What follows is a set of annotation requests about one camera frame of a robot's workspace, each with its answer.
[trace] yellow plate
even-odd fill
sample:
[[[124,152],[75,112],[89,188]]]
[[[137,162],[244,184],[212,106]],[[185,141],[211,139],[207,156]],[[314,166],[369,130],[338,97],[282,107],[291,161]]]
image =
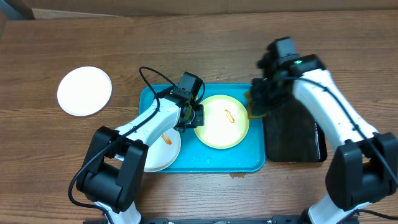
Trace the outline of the yellow plate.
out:
[[[227,149],[241,142],[249,130],[248,112],[237,99],[215,95],[203,100],[205,124],[195,134],[207,146]]]

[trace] blue tray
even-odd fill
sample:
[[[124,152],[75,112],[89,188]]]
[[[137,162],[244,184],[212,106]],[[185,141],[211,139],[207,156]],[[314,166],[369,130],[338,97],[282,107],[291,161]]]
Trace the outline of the blue tray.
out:
[[[153,85],[156,92],[170,85]],[[228,95],[239,100],[245,107],[248,102],[244,93],[250,84],[207,84],[203,99],[213,95]],[[139,114],[152,104],[154,95],[145,88],[139,100]],[[181,133],[181,151],[177,159],[168,168],[159,172],[255,172],[266,162],[264,130],[262,119],[250,120],[246,137],[236,146],[229,149],[213,149],[203,144],[193,131],[187,129]]]

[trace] wooden table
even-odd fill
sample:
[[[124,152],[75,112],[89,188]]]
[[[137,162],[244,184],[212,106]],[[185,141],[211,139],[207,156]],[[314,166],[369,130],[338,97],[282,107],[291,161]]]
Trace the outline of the wooden table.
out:
[[[142,65],[175,82],[189,71],[207,83],[249,83],[261,76],[255,64],[267,44],[290,35],[302,55],[320,56],[367,121],[398,135],[397,24],[398,11],[8,22],[0,42],[0,223],[102,217],[72,205],[67,187],[95,130],[137,116]],[[87,65],[108,73],[113,96],[93,116],[70,116],[57,103],[57,87],[69,71]],[[299,214],[325,194],[332,157],[329,150],[322,164],[266,162],[246,175],[145,174],[137,208],[145,217],[174,219]],[[397,215],[397,199],[395,194],[370,209]]]

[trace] white plate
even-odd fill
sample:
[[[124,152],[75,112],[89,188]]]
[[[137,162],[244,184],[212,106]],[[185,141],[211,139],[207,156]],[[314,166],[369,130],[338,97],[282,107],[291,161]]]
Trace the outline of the white plate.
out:
[[[167,130],[148,149],[144,172],[156,172],[171,165],[181,149],[180,133],[173,128]]]
[[[112,94],[108,75],[96,67],[81,67],[61,81],[57,98],[61,108],[74,116],[91,115],[102,109]]]
[[[227,149],[241,142],[249,130],[246,108],[237,99],[215,95],[203,100],[205,123],[195,134],[207,146]]]

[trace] robotic arm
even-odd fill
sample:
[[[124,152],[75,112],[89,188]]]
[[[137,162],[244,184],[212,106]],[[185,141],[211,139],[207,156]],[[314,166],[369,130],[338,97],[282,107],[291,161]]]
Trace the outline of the robotic arm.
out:
[[[77,178],[76,187],[89,200],[108,211],[110,224],[140,223],[141,215],[136,210],[134,200],[141,185],[148,148],[170,128],[185,129],[203,125],[203,106],[195,102],[202,84],[203,81],[197,76],[185,72],[171,92],[170,88],[156,94],[160,98],[158,112],[158,102],[154,100],[148,110],[130,123],[116,130],[103,126],[95,132],[83,166],[90,163]],[[104,147],[139,125],[139,129],[92,161]],[[105,163],[104,156],[122,160],[121,168]]]
[[[326,175],[328,193],[303,212],[301,223],[338,223],[353,210],[394,194],[397,185],[370,144],[396,177],[397,139],[391,133],[379,134],[357,114],[316,55],[301,57],[288,37],[276,40],[268,49],[258,63],[266,79],[253,80],[252,111],[255,115],[267,113],[293,95],[316,119],[335,151]],[[365,164],[363,154],[370,158]]]

